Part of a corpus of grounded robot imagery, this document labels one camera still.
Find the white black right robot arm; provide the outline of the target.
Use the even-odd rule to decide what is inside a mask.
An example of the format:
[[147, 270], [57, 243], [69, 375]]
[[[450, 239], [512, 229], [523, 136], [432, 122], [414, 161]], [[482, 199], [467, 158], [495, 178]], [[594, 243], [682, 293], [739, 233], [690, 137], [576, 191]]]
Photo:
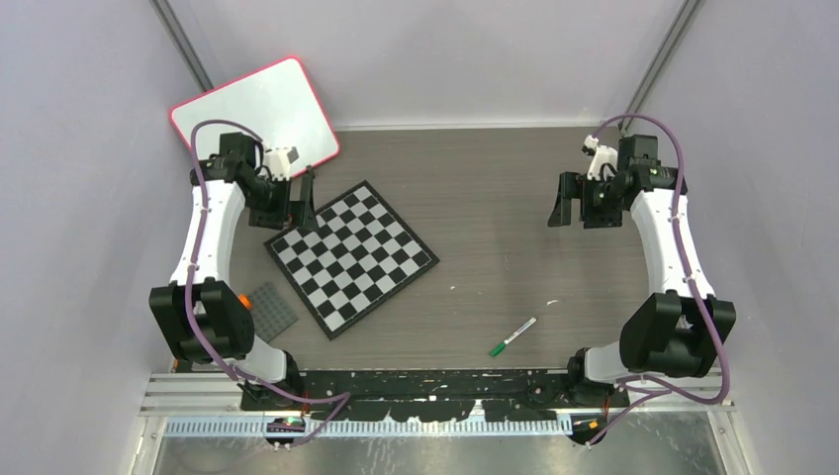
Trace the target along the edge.
[[699, 267], [686, 180], [659, 160], [654, 136], [623, 138], [617, 147], [587, 136], [582, 151], [589, 168], [561, 173], [547, 225], [570, 225], [574, 201], [586, 229], [619, 228], [629, 216], [641, 238], [649, 295], [615, 342], [581, 348], [569, 359], [566, 396], [585, 407], [632, 378], [706, 376], [719, 361], [716, 346], [733, 329], [736, 310], [716, 297]]

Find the white marker pen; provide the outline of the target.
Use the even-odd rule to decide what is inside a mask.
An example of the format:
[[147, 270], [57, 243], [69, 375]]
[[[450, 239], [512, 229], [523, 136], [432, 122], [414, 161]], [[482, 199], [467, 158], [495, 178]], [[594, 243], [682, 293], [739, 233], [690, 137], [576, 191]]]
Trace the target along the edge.
[[531, 317], [529, 320], [527, 320], [525, 323], [523, 323], [523, 324], [522, 324], [522, 325], [521, 325], [518, 329], [516, 329], [514, 332], [512, 332], [512, 333], [511, 333], [508, 337], [506, 337], [506, 338], [505, 338], [505, 339], [503, 339], [502, 341], [506, 341], [506, 342], [508, 343], [508, 346], [509, 346], [509, 345], [510, 345], [513, 341], [515, 341], [515, 340], [516, 340], [519, 336], [521, 336], [521, 335], [522, 335], [523, 333], [525, 333], [525, 332], [526, 332], [529, 328], [531, 328], [531, 327], [532, 327], [532, 326], [533, 326], [533, 325], [534, 325], [537, 321], [538, 321], [538, 318], [537, 318], [537, 317]]

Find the black and white chessboard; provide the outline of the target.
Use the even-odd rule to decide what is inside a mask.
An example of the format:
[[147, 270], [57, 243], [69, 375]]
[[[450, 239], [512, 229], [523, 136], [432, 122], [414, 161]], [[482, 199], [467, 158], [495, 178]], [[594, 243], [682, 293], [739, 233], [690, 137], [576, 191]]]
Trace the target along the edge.
[[320, 207], [316, 219], [313, 231], [286, 230], [264, 247], [330, 340], [439, 263], [366, 180]]

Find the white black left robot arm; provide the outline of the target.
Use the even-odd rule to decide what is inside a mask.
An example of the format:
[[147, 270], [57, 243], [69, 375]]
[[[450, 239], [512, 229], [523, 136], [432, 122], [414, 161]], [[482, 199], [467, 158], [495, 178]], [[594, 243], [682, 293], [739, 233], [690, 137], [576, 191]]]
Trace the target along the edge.
[[183, 253], [168, 284], [148, 303], [175, 359], [217, 364], [232, 378], [265, 382], [277, 408], [295, 408], [304, 385], [293, 356], [258, 336], [250, 304], [229, 282], [239, 217], [255, 228], [315, 226], [314, 172], [302, 175], [299, 199], [291, 197], [295, 147], [272, 147], [247, 133], [225, 133], [216, 152], [194, 156], [190, 172], [192, 215]]

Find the green marker cap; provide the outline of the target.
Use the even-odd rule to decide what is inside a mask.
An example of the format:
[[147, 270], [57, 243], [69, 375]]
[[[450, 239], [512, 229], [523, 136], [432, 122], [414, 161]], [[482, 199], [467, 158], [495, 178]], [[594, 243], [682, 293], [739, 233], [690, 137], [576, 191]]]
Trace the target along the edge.
[[502, 341], [498, 345], [496, 345], [492, 350], [489, 351], [489, 355], [491, 357], [496, 357], [501, 352], [503, 352], [506, 349], [507, 346], [508, 346], [508, 343], [506, 341]]

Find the pink-framed whiteboard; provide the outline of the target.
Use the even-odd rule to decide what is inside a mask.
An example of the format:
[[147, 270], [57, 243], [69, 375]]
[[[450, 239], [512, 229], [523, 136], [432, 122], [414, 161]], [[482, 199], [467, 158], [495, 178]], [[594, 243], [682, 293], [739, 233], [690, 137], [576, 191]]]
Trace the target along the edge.
[[236, 122], [272, 147], [297, 151], [289, 175], [296, 177], [336, 157], [340, 144], [299, 59], [287, 56], [170, 110], [169, 119], [186, 143], [207, 120]]

